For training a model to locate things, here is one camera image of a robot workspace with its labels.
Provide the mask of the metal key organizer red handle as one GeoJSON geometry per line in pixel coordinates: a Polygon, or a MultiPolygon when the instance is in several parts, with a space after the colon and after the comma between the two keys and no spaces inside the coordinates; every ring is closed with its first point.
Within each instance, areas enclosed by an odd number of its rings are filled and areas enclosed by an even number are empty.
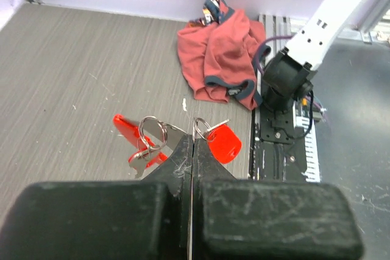
{"type": "Polygon", "coordinates": [[[116,114],[113,125],[137,148],[128,159],[129,166],[136,172],[136,178],[141,178],[148,167],[164,163],[168,156],[163,153],[163,149],[167,147],[174,150],[180,140],[187,135],[181,128],[163,122],[155,116],[146,116],[138,122],[116,114]]]}

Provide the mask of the silver key with red tag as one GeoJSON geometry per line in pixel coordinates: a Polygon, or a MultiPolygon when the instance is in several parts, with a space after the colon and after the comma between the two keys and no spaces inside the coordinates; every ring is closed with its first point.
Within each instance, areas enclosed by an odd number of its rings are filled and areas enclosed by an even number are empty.
{"type": "Polygon", "coordinates": [[[212,127],[202,118],[195,118],[193,122],[194,134],[206,141],[211,154],[221,164],[232,162],[242,148],[241,140],[228,122],[226,119],[212,127]]]}

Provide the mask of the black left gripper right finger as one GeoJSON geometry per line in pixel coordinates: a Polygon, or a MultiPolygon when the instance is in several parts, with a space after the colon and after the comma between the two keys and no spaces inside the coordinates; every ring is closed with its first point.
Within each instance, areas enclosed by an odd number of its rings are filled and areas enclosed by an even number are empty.
{"type": "Polygon", "coordinates": [[[324,183],[235,178],[193,145],[193,259],[361,259],[347,198],[324,183]]]}

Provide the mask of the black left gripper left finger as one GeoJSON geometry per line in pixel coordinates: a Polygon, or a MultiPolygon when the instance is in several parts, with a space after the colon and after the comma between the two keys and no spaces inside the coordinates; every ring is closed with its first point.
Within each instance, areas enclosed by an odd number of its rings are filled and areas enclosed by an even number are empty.
{"type": "Polygon", "coordinates": [[[187,259],[193,139],[134,181],[48,181],[17,197],[2,259],[187,259]]]}

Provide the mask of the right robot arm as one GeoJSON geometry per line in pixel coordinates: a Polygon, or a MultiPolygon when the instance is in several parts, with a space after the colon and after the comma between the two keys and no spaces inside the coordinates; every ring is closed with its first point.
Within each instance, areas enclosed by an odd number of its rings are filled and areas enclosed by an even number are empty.
{"type": "Polygon", "coordinates": [[[323,0],[313,16],[267,63],[261,76],[263,105],[289,111],[292,103],[313,92],[311,79],[351,16],[367,0],[323,0]]]}

